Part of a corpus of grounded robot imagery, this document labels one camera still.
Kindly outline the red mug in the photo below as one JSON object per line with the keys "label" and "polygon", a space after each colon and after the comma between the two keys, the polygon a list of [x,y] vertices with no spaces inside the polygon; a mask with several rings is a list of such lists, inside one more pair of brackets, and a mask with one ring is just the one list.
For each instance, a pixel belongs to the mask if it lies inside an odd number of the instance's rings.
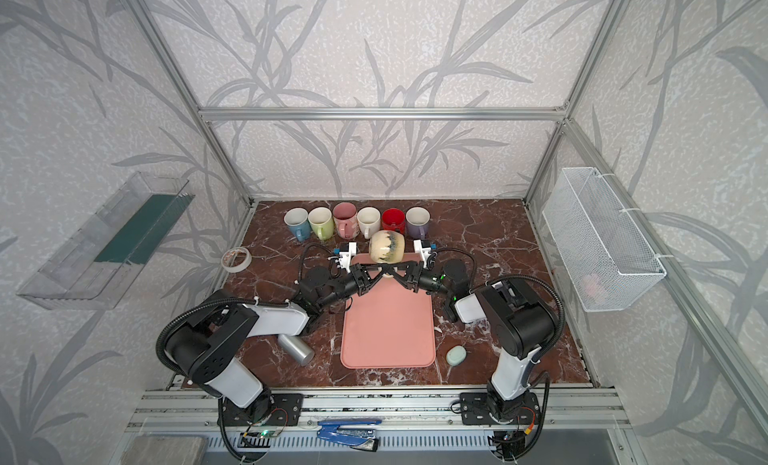
{"label": "red mug", "polygon": [[385,210],[381,215],[381,228],[383,230],[395,231],[401,235],[406,234],[406,216],[405,213],[397,208]]}

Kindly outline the light green mug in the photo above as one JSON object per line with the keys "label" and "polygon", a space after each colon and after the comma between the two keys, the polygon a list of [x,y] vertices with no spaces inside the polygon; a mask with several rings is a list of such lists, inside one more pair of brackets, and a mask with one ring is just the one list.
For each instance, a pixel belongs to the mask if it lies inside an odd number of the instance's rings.
{"label": "light green mug", "polygon": [[320,241],[328,241],[335,233],[332,211],[327,207],[316,207],[308,213],[308,221],[315,236]]}

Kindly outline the white mug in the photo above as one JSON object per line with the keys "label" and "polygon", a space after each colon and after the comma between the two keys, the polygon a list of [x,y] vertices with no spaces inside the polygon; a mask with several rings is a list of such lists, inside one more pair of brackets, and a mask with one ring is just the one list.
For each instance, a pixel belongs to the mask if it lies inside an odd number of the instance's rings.
{"label": "white mug", "polygon": [[381,228],[381,213],[375,207],[364,207],[357,212],[360,233],[365,240],[372,238]]}

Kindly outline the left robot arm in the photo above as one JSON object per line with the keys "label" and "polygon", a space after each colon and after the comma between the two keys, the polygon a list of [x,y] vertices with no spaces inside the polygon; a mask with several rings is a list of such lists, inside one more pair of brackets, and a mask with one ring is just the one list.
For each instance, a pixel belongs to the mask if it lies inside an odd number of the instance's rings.
{"label": "left robot arm", "polygon": [[284,303],[218,290],[161,330],[155,344],[157,358],[207,393],[246,409],[266,395],[267,388],[237,358],[243,343],[255,336],[302,335],[333,303],[369,292],[383,277],[373,278],[370,272],[388,267],[352,264],[337,276],[326,267],[315,267],[298,281],[297,294]]}

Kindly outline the purple mug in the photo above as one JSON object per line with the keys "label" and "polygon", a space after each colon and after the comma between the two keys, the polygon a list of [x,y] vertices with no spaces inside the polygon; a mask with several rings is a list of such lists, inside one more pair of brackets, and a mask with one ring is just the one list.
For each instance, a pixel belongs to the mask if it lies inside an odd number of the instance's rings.
{"label": "purple mug", "polygon": [[429,232],[431,215],[423,207],[412,207],[406,212],[408,235],[414,240],[426,240]]}

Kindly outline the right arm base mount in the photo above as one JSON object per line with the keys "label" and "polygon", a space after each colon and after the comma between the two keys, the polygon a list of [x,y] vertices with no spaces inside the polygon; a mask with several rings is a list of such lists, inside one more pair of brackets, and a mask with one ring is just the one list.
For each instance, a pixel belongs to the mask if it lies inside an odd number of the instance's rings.
{"label": "right arm base mount", "polygon": [[538,397],[531,391],[503,400],[496,393],[462,393],[459,396],[463,425],[512,425],[528,428],[539,422]]}

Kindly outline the beige ceramic teapot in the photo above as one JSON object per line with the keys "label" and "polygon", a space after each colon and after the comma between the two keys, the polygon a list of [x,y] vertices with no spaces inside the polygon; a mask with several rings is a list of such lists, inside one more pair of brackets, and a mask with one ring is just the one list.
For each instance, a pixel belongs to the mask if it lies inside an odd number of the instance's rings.
{"label": "beige ceramic teapot", "polygon": [[405,238],[396,231],[380,230],[369,241],[369,256],[374,263],[400,263],[405,253]]}

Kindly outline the blue flower mug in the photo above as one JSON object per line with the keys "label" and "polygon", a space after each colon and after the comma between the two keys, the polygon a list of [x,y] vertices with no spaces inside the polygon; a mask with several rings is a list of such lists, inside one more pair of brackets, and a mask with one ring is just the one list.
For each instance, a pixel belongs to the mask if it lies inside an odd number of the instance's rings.
{"label": "blue flower mug", "polygon": [[304,208],[292,208],[284,215],[284,223],[299,243],[306,242],[312,234],[308,215]]}

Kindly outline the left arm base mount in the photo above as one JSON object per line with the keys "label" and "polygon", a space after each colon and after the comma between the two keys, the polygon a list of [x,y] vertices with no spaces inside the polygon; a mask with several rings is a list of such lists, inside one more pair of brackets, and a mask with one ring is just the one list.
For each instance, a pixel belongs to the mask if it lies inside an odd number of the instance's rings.
{"label": "left arm base mount", "polygon": [[237,407],[223,398],[218,423],[233,426],[296,426],[302,410],[304,395],[300,393],[263,393],[246,408]]}

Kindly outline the pink mug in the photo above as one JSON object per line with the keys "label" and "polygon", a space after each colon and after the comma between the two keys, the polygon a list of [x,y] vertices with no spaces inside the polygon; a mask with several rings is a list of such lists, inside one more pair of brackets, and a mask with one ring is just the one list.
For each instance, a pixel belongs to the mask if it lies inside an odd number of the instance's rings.
{"label": "pink mug", "polygon": [[356,206],[351,202],[342,202],[333,208],[332,213],[338,236],[353,241],[359,234]]}

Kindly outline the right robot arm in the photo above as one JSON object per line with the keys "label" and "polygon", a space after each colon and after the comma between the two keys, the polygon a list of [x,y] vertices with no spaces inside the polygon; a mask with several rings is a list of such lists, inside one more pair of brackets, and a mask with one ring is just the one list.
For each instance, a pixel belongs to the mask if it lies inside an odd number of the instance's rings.
{"label": "right robot arm", "polygon": [[445,313],[466,324],[485,319],[501,345],[496,369],[486,392],[485,412],[497,423],[510,423],[528,408],[534,421],[545,407],[531,401],[530,375],[536,364],[556,345],[566,320],[559,294],[545,281],[528,275],[502,275],[480,286],[474,272],[460,259],[452,259],[438,272],[419,262],[384,264],[382,272],[414,292],[445,296]]}

